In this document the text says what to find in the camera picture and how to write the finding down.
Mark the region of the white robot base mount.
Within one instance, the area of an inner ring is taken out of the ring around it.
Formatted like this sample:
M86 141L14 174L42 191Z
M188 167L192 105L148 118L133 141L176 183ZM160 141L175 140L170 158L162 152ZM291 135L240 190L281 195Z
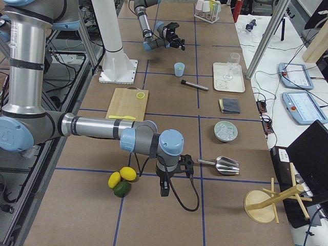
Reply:
M92 5L105 48L99 81L133 84L138 61L124 52L114 1L93 0Z

